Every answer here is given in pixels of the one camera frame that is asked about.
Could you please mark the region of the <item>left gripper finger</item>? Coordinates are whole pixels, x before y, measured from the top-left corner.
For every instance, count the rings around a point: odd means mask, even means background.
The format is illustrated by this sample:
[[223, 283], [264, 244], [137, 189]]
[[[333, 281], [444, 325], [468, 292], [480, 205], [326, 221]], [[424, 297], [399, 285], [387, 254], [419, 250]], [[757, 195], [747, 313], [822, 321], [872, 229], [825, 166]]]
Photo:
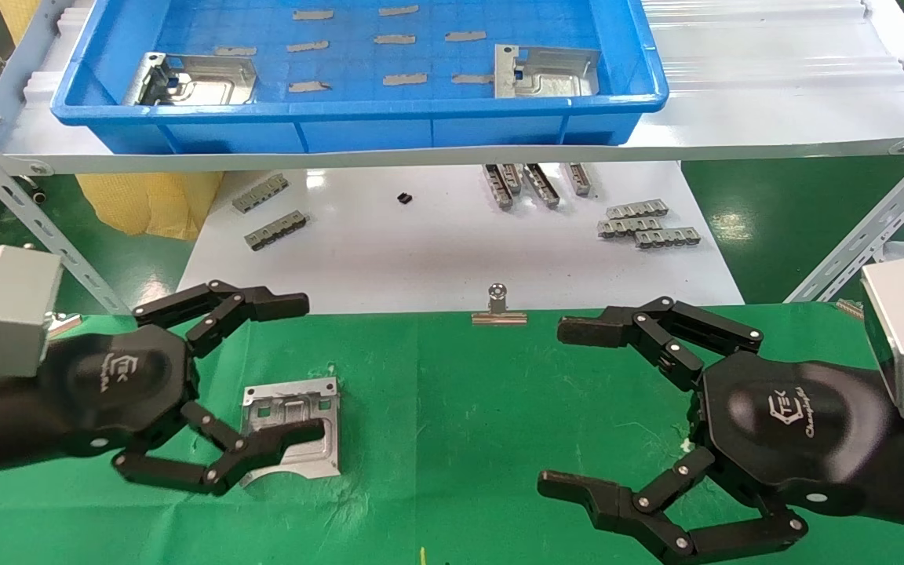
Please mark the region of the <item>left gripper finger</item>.
[[133, 317], [138, 326], [164, 329], [197, 319], [185, 340], [191, 356], [203, 358], [246, 322], [304, 317], [309, 311], [305, 293], [275, 294], [265, 286], [236, 287], [211, 280], [137, 305]]
[[221, 497], [248, 472], [278, 464], [288, 447], [324, 437], [322, 419], [263, 427], [244, 436], [219, 421], [197, 402], [180, 408], [180, 425], [221, 450], [211, 464], [192, 464], [148, 454], [146, 444], [134, 443], [112, 458], [112, 468], [126, 482], [160, 489]]

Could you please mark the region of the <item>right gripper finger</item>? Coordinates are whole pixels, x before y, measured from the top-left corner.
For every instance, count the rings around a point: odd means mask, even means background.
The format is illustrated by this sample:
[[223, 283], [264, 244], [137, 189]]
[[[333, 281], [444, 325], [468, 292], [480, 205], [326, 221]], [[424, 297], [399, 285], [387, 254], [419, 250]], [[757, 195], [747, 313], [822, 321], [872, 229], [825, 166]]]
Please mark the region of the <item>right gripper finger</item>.
[[808, 533], [807, 523], [777, 498], [754, 496], [760, 517], [686, 530], [666, 510], [717, 465], [704, 447], [686, 454], [642, 490], [574, 473], [542, 471], [538, 493], [581, 505], [597, 530], [636, 539], [662, 564], [710, 564], [785, 551]]
[[676, 301], [658, 297], [639, 307], [610, 305], [598, 317], [563, 317], [557, 340], [563, 344], [618, 349], [631, 347], [657, 367], [681, 391], [698, 391], [702, 360], [685, 346], [688, 342], [721, 356], [756, 353], [764, 334], [736, 322]]

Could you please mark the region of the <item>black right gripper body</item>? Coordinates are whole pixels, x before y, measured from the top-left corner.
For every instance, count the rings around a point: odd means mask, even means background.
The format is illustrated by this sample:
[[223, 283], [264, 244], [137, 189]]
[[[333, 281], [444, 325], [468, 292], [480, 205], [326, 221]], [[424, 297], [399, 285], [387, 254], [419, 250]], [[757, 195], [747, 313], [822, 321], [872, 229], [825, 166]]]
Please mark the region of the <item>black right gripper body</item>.
[[700, 407], [711, 479], [740, 503], [872, 516], [886, 500], [892, 401], [875, 370], [739, 352], [704, 371]]

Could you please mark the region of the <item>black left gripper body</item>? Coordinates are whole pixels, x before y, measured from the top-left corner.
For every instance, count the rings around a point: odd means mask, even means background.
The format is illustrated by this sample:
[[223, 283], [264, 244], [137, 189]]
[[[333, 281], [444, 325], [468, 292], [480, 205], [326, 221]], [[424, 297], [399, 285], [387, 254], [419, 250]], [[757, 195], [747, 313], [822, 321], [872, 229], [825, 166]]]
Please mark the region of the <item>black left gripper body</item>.
[[55, 341], [37, 385], [65, 457], [158, 448], [186, 427], [181, 411], [199, 396], [186, 341], [160, 326]]

